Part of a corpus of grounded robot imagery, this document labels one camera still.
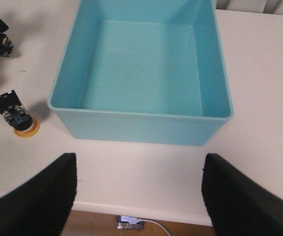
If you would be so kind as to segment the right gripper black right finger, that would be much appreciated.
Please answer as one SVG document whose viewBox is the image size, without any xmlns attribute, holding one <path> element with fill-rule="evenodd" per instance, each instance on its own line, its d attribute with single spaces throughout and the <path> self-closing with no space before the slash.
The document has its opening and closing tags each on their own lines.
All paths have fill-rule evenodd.
<svg viewBox="0 0 283 236">
<path fill-rule="evenodd" d="M 201 192 L 218 236 L 283 236 L 283 199 L 216 153 L 206 155 Z"/>
</svg>

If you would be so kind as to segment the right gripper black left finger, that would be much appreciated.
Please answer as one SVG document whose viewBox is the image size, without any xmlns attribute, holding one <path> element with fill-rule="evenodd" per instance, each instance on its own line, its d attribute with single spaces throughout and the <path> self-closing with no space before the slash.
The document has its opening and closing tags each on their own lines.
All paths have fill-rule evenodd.
<svg viewBox="0 0 283 236">
<path fill-rule="evenodd" d="M 65 153 L 0 197 L 0 236 L 59 236 L 77 194 L 75 153 Z"/>
</svg>

